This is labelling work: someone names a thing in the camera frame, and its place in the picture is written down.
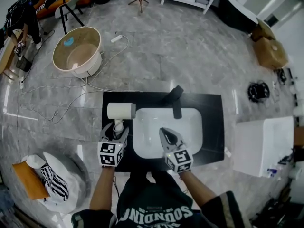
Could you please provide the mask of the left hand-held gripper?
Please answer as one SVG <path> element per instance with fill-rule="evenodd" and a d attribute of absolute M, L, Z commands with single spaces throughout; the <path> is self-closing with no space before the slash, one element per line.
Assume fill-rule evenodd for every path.
<path fill-rule="evenodd" d="M 129 127 L 125 127 L 121 132 L 118 142 L 110 142 L 111 140 L 106 132 L 112 127 L 113 122 L 107 124 L 100 131 L 100 141 L 97 145 L 97 154 L 99 164 L 101 166 L 117 167 L 124 155 L 127 146 L 127 137 L 129 135 Z"/>

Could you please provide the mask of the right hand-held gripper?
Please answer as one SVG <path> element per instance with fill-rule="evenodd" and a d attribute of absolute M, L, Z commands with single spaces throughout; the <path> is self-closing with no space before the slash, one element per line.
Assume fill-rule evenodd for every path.
<path fill-rule="evenodd" d="M 159 129 L 159 136 L 163 151 L 172 151 L 164 154 L 167 166 L 175 173 L 190 170 L 193 165 L 193 157 L 188 149 L 180 149 L 185 144 L 181 134 L 163 127 Z"/>

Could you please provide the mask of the white hair dryer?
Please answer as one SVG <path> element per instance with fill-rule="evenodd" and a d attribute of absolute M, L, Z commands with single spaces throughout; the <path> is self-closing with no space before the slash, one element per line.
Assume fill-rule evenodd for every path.
<path fill-rule="evenodd" d="M 132 120 L 136 117 L 136 104 L 134 103 L 109 103 L 107 117 L 114 120 L 113 132 L 117 138 L 124 130 L 123 120 Z"/>

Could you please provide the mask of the black vanity with white sink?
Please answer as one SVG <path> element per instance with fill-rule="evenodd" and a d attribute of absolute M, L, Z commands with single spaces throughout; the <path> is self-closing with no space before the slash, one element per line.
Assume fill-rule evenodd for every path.
<path fill-rule="evenodd" d="M 161 92 L 105 92 L 103 94 L 102 126 L 112 120 L 107 117 L 109 103 L 136 104 L 136 117 L 124 120 L 129 127 L 127 146 L 117 172 L 166 171 L 159 129 L 170 128 L 180 133 L 194 166 L 224 159 L 224 117 L 220 95 L 182 93 L 181 119 L 174 119 L 171 105 L 161 100 L 168 93 Z"/>

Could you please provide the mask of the person's right forearm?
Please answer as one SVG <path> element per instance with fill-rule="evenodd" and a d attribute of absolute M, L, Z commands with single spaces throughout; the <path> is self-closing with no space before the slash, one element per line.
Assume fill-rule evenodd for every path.
<path fill-rule="evenodd" d="M 203 184 L 191 171 L 180 172 L 179 176 L 199 207 L 216 198 L 217 195 Z"/>

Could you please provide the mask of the black faucet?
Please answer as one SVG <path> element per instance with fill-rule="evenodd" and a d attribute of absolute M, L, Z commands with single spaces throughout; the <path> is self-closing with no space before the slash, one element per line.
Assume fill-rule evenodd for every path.
<path fill-rule="evenodd" d="M 163 105 L 171 105 L 173 109 L 173 117 L 174 119 L 181 119 L 181 101 L 180 98 L 182 93 L 184 92 L 181 86 L 176 86 L 173 88 L 162 100 L 161 103 Z"/>

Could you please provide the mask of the white beanbag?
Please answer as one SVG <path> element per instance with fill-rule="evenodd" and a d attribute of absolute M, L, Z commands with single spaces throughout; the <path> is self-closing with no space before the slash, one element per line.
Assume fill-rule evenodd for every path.
<path fill-rule="evenodd" d="M 76 210 L 86 196 L 86 183 L 84 175 L 79 167 L 68 157 L 59 154 L 43 152 L 43 159 L 52 170 L 61 177 L 66 183 L 69 191 L 67 201 L 60 200 L 59 196 L 52 193 L 50 188 L 45 187 L 50 195 L 48 198 L 38 199 L 38 202 L 53 212 L 70 214 Z"/>

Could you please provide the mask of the person's dark green shirt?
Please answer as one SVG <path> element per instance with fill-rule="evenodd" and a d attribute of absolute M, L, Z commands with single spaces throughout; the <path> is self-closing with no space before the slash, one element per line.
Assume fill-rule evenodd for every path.
<path fill-rule="evenodd" d="M 252 228 L 233 192 L 199 207 L 166 171 L 132 172 L 116 212 L 85 209 L 72 215 L 73 228 Z"/>

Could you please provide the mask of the black white striped cushion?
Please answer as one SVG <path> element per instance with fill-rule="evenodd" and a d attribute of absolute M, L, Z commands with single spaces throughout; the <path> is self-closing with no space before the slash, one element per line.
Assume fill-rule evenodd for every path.
<path fill-rule="evenodd" d="M 59 196 L 60 200 L 67 201 L 69 196 L 67 183 L 47 163 L 40 168 L 40 172 L 43 175 L 43 185 L 50 188 L 52 193 Z"/>

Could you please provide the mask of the white pillow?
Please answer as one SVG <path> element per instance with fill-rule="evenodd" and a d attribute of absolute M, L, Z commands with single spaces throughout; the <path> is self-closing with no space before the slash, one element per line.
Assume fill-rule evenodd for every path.
<path fill-rule="evenodd" d="M 29 155 L 26 159 L 26 163 L 33 169 L 40 169 L 46 164 L 46 161 L 36 154 Z"/>

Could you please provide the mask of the round glass-top side table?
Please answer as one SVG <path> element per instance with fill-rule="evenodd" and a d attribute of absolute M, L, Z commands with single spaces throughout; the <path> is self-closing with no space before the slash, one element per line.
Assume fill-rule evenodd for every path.
<path fill-rule="evenodd" d="M 74 38 L 71 46 L 64 41 Z M 94 75 L 101 66 L 101 35 L 93 27 L 79 27 L 64 35 L 57 43 L 52 56 L 53 65 L 63 73 L 78 78 Z"/>

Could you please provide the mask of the orange cushion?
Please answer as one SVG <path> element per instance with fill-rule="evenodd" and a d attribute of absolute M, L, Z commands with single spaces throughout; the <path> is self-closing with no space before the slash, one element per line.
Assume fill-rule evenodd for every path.
<path fill-rule="evenodd" d="M 25 161 L 13 164 L 12 167 L 31 200 L 40 200 L 50 197 L 35 170 L 28 166 Z"/>

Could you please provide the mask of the brown cardboard box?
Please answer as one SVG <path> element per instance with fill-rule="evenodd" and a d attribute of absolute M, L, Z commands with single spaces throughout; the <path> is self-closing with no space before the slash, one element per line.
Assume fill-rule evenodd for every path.
<path fill-rule="evenodd" d="M 276 40 L 271 28 L 262 20 L 257 19 L 258 24 L 251 32 L 253 49 L 260 66 L 277 70 L 288 63 L 288 57 L 283 45 Z"/>

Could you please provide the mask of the wooden bench table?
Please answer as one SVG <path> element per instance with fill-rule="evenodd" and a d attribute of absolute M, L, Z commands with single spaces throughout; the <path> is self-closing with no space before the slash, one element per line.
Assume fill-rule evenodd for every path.
<path fill-rule="evenodd" d="M 10 69 L 11 63 L 15 56 L 14 48 L 15 44 L 13 43 L 11 38 L 8 37 L 4 43 L 4 47 L 1 49 L 0 52 L 0 75 L 4 75 L 10 80 L 14 80 L 14 78 L 11 78 L 6 73 L 7 71 L 11 73 L 14 77 L 19 78 L 19 75 Z"/>

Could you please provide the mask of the black bathtub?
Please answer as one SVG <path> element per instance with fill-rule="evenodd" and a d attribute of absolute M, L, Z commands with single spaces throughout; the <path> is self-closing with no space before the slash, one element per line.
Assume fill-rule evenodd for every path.
<path fill-rule="evenodd" d="M 255 14 L 236 0 L 219 0 L 218 17 L 229 27 L 250 33 L 257 25 Z"/>

